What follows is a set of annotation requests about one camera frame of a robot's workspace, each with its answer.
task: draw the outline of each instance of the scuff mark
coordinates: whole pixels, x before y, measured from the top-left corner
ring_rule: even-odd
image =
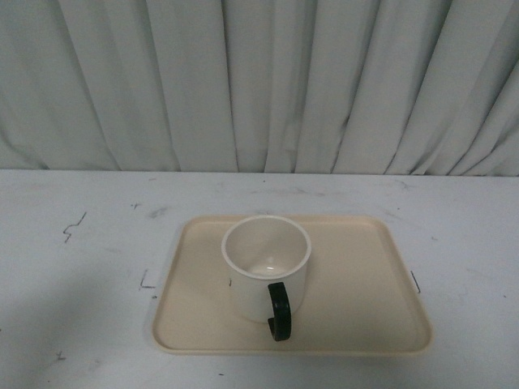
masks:
[[[151,212],[148,217],[151,218],[151,219],[156,219],[157,217],[159,216],[163,216],[165,215],[165,213],[168,211],[168,207],[162,207],[162,208],[159,208],[153,212]]]
[[[64,230],[63,230],[63,233],[66,235],[66,239],[65,239],[65,243],[68,242],[68,240],[71,238],[72,234],[68,232],[68,229],[70,227],[77,227],[81,224],[81,222],[83,221],[84,217],[87,215],[87,212],[85,212],[82,216],[81,216],[81,219],[79,219],[79,221],[75,224],[69,224]]]
[[[414,284],[416,285],[416,289],[418,289],[418,294],[420,294],[422,292],[422,290],[420,290],[420,286],[418,285],[418,281],[416,281],[416,277],[414,276],[414,273],[412,270],[411,270],[411,275],[413,276],[413,280],[414,280]]]
[[[140,281],[139,290],[141,290],[141,289],[154,289],[155,288],[154,286],[151,286],[151,285],[144,285],[144,279],[146,278],[147,274],[148,274],[148,269],[144,270],[143,278]]]
[[[66,360],[66,358],[62,356],[61,351],[59,353],[56,353],[56,356],[58,357],[58,359],[56,361],[65,361]]]

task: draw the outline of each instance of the white table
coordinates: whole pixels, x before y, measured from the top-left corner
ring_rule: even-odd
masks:
[[[160,351],[151,321],[182,226],[258,212],[384,221],[432,346],[398,358]],[[0,387],[517,388],[518,227],[519,178],[0,171]]]

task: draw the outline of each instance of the mug rim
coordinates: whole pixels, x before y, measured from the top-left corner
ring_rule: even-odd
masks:
[[[292,267],[289,271],[286,271],[285,273],[276,274],[274,276],[261,276],[261,275],[250,273],[249,271],[245,271],[245,270],[241,269],[239,266],[237,266],[232,261],[231,258],[229,258],[229,256],[227,255],[227,249],[225,248],[225,246],[226,246],[227,239],[229,238],[230,234],[236,228],[238,228],[240,225],[245,224],[245,223],[247,223],[249,221],[252,221],[252,220],[257,220],[257,219],[276,219],[276,220],[281,220],[281,221],[284,221],[284,222],[286,222],[288,224],[293,225],[296,229],[299,230],[300,233],[302,233],[302,235],[305,238],[305,242],[307,244],[307,251],[306,251],[306,253],[304,254],[304,256],[302,257],[301,261],[298,263],[297,266]],[[240,273],[240,274],[242,274],[242,275],[244,275],[246,277],[252,278],[253,280],[280,280],[280,279],[285,278],[287,276],[293,275],[294,273],[296,273],[298,270],[300,270],[302,267],[304,267],[306,265],[306,263],[308,262],[308,259],[310,258],[311,241],[310,241],[310,236],[308,235],[308,232],[299,223],[297,223],[296,221],[293,221],[293,220],[291,220],[291,219],[289,219],[287,217],[277,216],[277,215],[254,215],[254,216],[246,217],[245,219],[241,219],[239,222],[235,223],[230,229],[228,229],[225,232],[225,235],[224,235],[223,239],[221,240],[221,253],[223,254],[224,259],[227,262],[227,264],[232,269],[234,269],[235,271],[237,271],[238,273]]]

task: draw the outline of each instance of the plastic tray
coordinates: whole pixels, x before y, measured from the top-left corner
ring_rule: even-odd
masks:
[[[391,235],[368,216],[288,216],[312,243],[292,336],[235,311],[221,239],[245,216],[186,224],[157,307],[157,345],[176,354],[402,355],[423,351],[431,325]]]

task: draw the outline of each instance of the white curtain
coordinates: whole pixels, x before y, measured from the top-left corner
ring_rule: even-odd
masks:
[[[5,0],[0,168],[519,175],[519,0]]]

